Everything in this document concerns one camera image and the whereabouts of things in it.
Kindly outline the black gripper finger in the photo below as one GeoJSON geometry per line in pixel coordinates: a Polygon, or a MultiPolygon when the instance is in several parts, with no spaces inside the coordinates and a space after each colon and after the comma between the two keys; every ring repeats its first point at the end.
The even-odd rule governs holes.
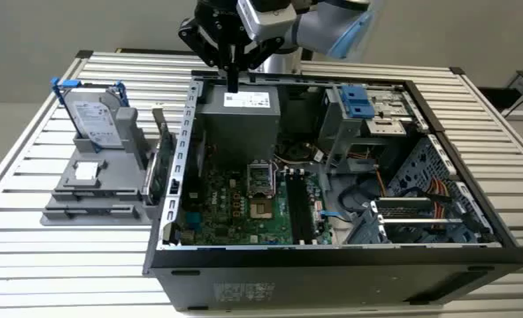
{"type": "Polygon", "coordinates": [[[282,37],[262,40],[248,52],[245,43],[234,45],[232,57],[232,92],[237,93],[240,72],[256,69],[265,59],[277,51],[284,43],[282,37]]]}
{"type": "Polygon", "coordinates": [[[200,27],[196,19],[184,19],[180,23],[177,35],[188,48],[209,67],[217,67],[226,80],[226,92],[232,93],[232,54],[229,42],[222,34],[221,25],[200,27]]]}

